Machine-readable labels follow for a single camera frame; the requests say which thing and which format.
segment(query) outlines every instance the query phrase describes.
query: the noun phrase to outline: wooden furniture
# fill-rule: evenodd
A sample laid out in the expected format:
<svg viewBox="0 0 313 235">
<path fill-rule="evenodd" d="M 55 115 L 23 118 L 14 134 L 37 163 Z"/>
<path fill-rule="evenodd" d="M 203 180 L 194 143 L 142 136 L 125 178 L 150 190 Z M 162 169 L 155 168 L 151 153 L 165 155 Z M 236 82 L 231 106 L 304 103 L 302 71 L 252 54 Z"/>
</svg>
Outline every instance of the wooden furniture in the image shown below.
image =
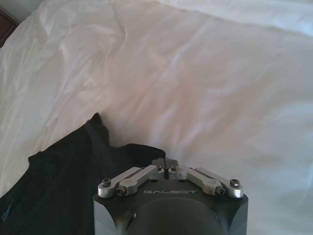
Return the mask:
<svg viewBox="0 0 313 235">
<path fill-rule="evenodd" d="M 0 10 L 0 48 L 19 24 Z"/>
</svg>

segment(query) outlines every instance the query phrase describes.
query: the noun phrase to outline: white bedsheet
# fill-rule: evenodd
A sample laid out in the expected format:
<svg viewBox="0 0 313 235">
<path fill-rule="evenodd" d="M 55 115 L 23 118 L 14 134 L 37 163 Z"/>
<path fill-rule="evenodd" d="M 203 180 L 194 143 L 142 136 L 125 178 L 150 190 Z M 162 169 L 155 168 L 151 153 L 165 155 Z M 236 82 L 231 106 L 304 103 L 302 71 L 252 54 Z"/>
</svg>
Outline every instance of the white bedsheet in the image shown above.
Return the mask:
<svg viewBox="0 0 313 235">
<path fill-rule="evenodd" d="M 163 2 L 184 9 L 47 0 L 17 28 L 0 51 L 0 196 L 99 112 L 114 145 L 240 179 L 249 235 L 312 234 L 312 5 Z"/>
</svg>

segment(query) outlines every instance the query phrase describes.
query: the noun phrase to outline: black garment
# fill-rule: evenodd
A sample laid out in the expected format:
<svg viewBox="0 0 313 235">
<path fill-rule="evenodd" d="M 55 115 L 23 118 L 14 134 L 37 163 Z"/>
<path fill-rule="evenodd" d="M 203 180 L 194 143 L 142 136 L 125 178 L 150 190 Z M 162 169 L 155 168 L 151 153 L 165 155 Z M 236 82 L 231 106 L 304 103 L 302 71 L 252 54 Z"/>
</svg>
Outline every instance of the black garment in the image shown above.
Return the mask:
<svg viewBox="0 0 313 235">
<path fill-rule="evenodd" d="M 93 195 L 101 180 L 164 156 L 144 145 L 111 147 L 109 132 L 95 114 L 28 158 L 27 172 L 0 199 L 0 235 L 92 235 Z"/>
</svg>

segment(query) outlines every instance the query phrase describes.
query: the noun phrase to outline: bolt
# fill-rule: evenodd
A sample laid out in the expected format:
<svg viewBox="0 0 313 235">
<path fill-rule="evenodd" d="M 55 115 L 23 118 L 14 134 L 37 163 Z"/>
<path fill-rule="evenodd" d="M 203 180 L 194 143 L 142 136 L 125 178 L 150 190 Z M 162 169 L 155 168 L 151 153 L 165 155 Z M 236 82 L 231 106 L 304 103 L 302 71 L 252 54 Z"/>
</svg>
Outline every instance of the bolt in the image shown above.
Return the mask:
<svg viewBox="0 0 313 235">
<path fill-rule="evenodd" d="M 176 167 L 177 167 L 176 165 L 171 166 L 171 170 L 176 171 Z"/>
<path fill-rule="evenodd" d="M 124 196 L 126 195 L 126 189 L 122 186 L 118 187 L 117 190 L 116 190 L 117 194 L 119 196 Z"/>
<path fill-rule="evenodd" d="M 225 193 L 225 189 L 222 186 L 217 186 L 215 188 L 215 195 L 216 196 L 223 196 Z"/>
<path fill-rule="evenodd" d="M 240 184 L 239 180 L 236 180 L 236 179 L 231 179 L 229 183 L 231 186 L 236 187 L 236 188 L 239 187 L 239 184 Z"/>
<path fill-rule="evenodd" d="M 101 181 L 103 187 L 109 187 L 111 185 L 111 179 L 104 179 Z"/>
</svg>

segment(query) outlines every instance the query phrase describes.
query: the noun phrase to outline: black fabric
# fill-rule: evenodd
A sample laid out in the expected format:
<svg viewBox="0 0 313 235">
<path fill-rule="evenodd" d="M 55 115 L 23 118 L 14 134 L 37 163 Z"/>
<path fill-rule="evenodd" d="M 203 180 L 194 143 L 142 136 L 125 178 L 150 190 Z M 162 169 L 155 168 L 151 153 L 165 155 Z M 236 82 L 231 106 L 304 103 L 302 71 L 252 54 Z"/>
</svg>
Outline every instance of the black fabric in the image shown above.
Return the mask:
<svg viewBox="0 0 313 235">
<path fill-rule="evenodd" d="M 93 235 L 93 195 L 103 178 L 147 166 L 164 151 L 113 148 L 95 114 L 78 130 L 28 158 L 29 168 L 0 199 L 0 235 Z"/>
</svg>

